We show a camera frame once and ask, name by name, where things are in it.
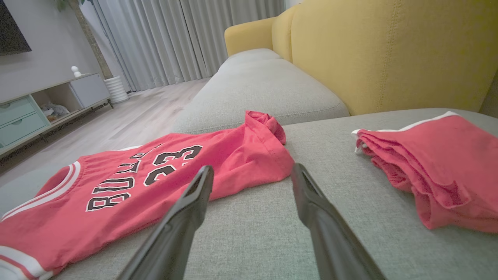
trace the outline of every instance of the black television screen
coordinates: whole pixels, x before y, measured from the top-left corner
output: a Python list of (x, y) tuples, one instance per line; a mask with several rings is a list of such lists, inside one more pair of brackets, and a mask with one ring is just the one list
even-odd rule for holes
[(0, 55), (31, 51), (12, 15), (0, 0)]

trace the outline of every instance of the white decorative object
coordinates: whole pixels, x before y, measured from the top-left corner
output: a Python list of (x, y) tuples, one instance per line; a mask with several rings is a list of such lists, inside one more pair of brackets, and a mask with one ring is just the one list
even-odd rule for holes
[(71, 71), (73, 71), (73, 74), (75, 77), (81, 76), (81, 72), (80, 72), (80, 69), (78, 69), (78, 67), (76, 67), (76, 66), (71, 67)]
[(121, 76), (116, 76), (107, 80), (104, 80), (109, 93), (111, 94), (111, 103), (116, 104), (119, 102), (124, 102), (129, 99), (128, 94), (126, 94), (125, 87), (121, 82)]

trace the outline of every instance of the wooden floor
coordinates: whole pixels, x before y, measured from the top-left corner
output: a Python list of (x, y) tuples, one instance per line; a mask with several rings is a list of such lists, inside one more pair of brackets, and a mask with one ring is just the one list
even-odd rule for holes
[(130, 94), (130, 100), (89, 113), (47, 137), (0, 159), (0, 187), (24, 173), (51, 166), (55, 170), (82, 155), (141, 145), (170, 133), (178, 112), (209, 79)]

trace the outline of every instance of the plant pot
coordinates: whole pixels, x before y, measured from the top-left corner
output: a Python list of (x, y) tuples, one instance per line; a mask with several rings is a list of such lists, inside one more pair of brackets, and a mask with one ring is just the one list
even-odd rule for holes
[(125, 91), (125, 87), (121, 82), (121, 76), (112, 77), (110, 79), (104, 80), (109, 93), (111, 94), (111, 103), (116, 104), (124, 102), (129, 99), (128, 94)]

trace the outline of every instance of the drawer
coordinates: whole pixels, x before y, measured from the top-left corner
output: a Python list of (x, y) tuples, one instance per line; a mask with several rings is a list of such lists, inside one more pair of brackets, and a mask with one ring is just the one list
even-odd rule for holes
[(28, 98), (2, 104), (0, 105), (0, 126), (34, 111), (35, 109)]
[(32, 114), (0, 129), (0, 141), (11, 144), (45, 126), (38, 114)]

